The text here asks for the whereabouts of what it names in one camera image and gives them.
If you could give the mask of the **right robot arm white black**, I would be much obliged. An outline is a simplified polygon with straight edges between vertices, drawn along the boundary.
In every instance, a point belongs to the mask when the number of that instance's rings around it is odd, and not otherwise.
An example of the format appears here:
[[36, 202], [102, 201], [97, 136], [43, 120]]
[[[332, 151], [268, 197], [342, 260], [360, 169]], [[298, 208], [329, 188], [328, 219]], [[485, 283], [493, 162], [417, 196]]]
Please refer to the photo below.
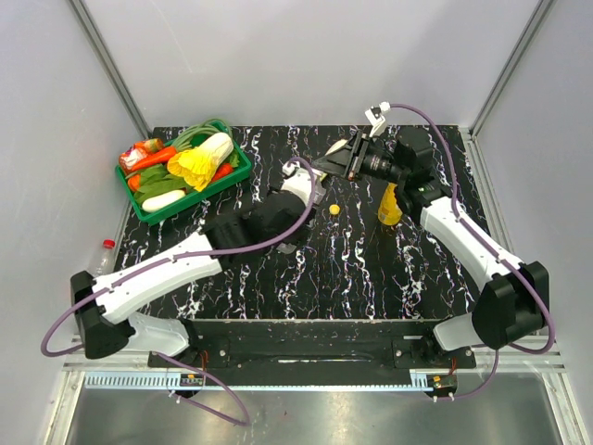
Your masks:
[[548, 326], [549, 274], [540, 262], [527, 264], [510, 254], [472, 221], [435, 176], [433, 161], [427, 132], [409, 127], [397, 133], [391, 147], [356, 132], [336, 142], [313, 166], [349, 181], [368, 176], [394, 184], [401, 211], [436, 237], [470, 274], [481, 292], [473, 311], [440, 322], [421, 345], [423, 359], [440, 367], [455, 350], [514, 347]]

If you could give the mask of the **orange tomato piece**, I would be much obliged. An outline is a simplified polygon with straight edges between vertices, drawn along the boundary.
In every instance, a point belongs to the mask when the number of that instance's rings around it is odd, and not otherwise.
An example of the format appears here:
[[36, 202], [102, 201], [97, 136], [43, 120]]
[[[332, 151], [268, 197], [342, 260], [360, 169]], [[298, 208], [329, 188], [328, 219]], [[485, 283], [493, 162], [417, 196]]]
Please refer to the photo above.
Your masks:
[[141, 175], [135, 174], [130, 176], [127, 180], [127, 185], [133, 193], [136, 193], [141, 186]]

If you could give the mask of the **toy napa cabbage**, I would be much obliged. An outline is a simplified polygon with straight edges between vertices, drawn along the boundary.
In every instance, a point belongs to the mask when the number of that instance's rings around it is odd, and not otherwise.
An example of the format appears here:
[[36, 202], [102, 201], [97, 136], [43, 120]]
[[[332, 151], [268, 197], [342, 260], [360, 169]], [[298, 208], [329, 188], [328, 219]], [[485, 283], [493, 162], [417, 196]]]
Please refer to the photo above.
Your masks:
[[183, 178], [197, 192], [202, 192], [232, 152], [232, 138], [227, 133], [215, 133], [200, 146], [174, 155], [167, 163], [167, 170]]

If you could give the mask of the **black marble mat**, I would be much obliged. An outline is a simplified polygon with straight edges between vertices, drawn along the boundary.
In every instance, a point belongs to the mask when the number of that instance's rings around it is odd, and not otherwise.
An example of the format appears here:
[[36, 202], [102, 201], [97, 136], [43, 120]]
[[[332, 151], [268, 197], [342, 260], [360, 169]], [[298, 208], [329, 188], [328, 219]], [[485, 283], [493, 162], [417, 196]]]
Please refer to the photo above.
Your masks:
[[[156, 225], [127, 217], [115, 266], [125, 269], [171, 248], [220, 214], [247, 209], [281, 180], [283, 163], [315, 159], [352, 126], [237, 126], [252, 164], [248, 180]], [[330, 177], [309, 240], [291, 254], [270, 251], [144, 307], [160, 318], [441, 319], [470, 311], [479, 290], [461, 263], [409, 219], [388, 227], [377, 211], [386, 185]], [[331, 205], [340, 211], [332, 215]]]

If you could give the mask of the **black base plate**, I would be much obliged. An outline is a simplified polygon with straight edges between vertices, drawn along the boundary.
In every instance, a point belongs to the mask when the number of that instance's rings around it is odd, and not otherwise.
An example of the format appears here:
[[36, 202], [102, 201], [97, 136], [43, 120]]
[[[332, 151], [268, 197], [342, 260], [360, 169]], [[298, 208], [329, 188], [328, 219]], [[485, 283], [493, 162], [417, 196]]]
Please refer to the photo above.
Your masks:
[[247, 363], [371, 364], [471, 370], [470, 348], [437, 352], [435, 320], [186, 320], [189, 346], [172, 357], [224, 369]]

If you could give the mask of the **green beans bundle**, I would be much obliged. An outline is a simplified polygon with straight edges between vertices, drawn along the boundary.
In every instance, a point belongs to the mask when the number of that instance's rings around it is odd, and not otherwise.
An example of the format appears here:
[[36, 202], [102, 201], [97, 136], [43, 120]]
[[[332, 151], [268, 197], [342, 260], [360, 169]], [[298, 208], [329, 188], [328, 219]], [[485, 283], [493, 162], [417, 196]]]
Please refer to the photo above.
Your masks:
[[232, 127], [226, 121], [210, 119], [185, 128], [174, 139], [167, 142], [166, 146], [173, 146], [178, 152], [185, 151], [201, 145], [217, 133], [224, 133], [233, 138]]

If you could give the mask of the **small orange carrot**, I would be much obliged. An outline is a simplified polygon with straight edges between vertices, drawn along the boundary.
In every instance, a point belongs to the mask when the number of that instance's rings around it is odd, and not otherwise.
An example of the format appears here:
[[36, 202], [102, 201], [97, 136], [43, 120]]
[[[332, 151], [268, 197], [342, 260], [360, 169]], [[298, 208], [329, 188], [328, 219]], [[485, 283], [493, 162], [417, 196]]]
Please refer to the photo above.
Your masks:
[[229, 162], [223, 163], [215, 172], [214, 176], [211, 179], [211, 182], [215, 183], [215, 182], [219, 181], [220, 179], [233, 173], [233, 171], [234, 171], [234, 168], [231, 163], [229, 163]]

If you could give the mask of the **water bottle red cap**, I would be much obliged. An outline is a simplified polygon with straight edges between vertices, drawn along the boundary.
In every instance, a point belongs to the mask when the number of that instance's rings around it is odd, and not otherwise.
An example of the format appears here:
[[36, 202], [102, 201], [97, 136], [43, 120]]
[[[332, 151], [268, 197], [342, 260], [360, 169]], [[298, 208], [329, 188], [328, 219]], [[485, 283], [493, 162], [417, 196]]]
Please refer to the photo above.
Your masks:
[[96, 254], [96, 260], [93, 267], [95, 276], [109, 274], [113, 271], [115, 262], [115, 246], [113, 239], [105, 239], [102, 242], [101, 248]]

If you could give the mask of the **orange juice bottle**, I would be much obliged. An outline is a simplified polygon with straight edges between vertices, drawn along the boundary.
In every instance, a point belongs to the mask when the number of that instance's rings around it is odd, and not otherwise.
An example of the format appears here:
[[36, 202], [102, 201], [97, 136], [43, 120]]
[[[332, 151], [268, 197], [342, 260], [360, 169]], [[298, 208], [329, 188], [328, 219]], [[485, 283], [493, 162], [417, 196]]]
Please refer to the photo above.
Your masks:
[[377, 217], [385, 226], [397, 225], [402, 217], [402, 211], [397, 205], [396, 188], [395, 184], [389, 183], [379, 205]]

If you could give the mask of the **clear bottle blue cap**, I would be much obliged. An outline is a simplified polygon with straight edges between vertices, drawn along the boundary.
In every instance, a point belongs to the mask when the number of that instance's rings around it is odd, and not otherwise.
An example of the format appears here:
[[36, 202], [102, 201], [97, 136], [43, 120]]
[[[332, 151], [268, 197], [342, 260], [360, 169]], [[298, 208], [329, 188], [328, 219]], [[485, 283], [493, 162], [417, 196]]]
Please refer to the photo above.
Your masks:
[[[326, 189], [323, 186], [323, 180], [327, 177], [327, 174], [321, 171], [318, 171], [316, 169], [312, 170], [315, 178], [316, 178], [316, 185], [314, 187], [314, 199], [313, 199], [313, 206], [312, 209], [309, 213], [308, 219], [309, 218], [314, 218], [316, 216], [316, 210], [319, 207], [319, 205], [321, 204], [325, 193], [326, 193]], [[293, 253], [298, 246], [294, 246], [294, 245], [287, 245], [286, 244], [286, 238], [277, 246], [277, 250], [279, 252], [282, 252], [283, 254], [291, 254]]]

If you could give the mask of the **green leafy vegetable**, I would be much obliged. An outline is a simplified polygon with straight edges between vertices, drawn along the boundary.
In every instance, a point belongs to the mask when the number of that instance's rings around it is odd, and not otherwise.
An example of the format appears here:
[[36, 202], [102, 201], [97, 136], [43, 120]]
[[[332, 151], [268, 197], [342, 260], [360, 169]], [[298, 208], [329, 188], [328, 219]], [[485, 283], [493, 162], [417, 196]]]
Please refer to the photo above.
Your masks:
[[139, 181], [139, 186], [133, 194], [139, 205], [151, 197], [157, 197], [170, 191], [191, 189], [182, 177], [169, 173], [164, 164], [143, 169], [139, 174]]

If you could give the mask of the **white toy radish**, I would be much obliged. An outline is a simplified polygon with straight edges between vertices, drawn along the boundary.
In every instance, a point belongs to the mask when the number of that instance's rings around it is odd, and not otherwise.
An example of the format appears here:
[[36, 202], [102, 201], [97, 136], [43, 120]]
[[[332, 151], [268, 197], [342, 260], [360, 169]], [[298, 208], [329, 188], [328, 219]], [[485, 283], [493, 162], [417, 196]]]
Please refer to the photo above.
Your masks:
[[169, 205], [179, 201], [184, 197], [185, 192], [183, 189], [172, 190], [170, 192], [146, 199], [142, 204], [142, 210], [147, 213], [155, 213], [165, 209]]

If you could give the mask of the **red snack packet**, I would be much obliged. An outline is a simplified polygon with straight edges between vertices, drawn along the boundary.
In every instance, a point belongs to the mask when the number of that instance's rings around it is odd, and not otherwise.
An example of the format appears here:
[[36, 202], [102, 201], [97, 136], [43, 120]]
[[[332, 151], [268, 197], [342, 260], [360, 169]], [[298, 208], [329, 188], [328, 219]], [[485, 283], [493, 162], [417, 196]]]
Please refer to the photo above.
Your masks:
[[125, 174], [129, 174], [136, 163], [157, 153], [163, 148], [164, 143], [158, 138], [136, 142], [125, 152], [120, 154], [120, 168]]

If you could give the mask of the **green plastic basket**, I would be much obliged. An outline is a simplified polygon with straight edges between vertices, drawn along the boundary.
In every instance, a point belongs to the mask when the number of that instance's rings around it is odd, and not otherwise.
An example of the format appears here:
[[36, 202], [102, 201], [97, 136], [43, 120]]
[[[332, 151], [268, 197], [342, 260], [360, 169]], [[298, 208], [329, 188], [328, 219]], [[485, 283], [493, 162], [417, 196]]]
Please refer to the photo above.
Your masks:
[[120, 166], [115, 168], [115, 173], [126, 189], [126, 193], [132, 204], [132, 209], [138, 220], [147, 223], [148, 225], [155, 225], [248, 179], [252, 170], [252, 164], [245, 152], [236, 142], [233, 142], [232, 158], [236, 160], [236, 166], [233, 168], [233, 172], [229, 172], [214, 184], [207, 186], [203, 192], [197, 192], [193, 189], [191, 192], [186, 193], [184, 197], [177, 199], [168, 206], [156, 210], [155, 212], [147, 212], [142, 209], [142, 206], [135, 199], [132, 190], [127, 185], [127, 181], [124, 179], [123, 170]]

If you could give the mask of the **long orange carrot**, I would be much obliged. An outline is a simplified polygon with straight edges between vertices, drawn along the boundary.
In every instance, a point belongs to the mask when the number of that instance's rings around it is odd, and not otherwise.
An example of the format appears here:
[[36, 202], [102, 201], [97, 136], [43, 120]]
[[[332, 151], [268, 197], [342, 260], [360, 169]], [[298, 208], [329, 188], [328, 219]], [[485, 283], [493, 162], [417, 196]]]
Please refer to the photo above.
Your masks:
[[138, 172], [143, 169], [150, 168], [157, 164], [167, 163], [171, 158], [177, 154], [177, 149], [174, 146], [167, 146], [158, 152], [139, 160], [132, 168], [131, 172]]

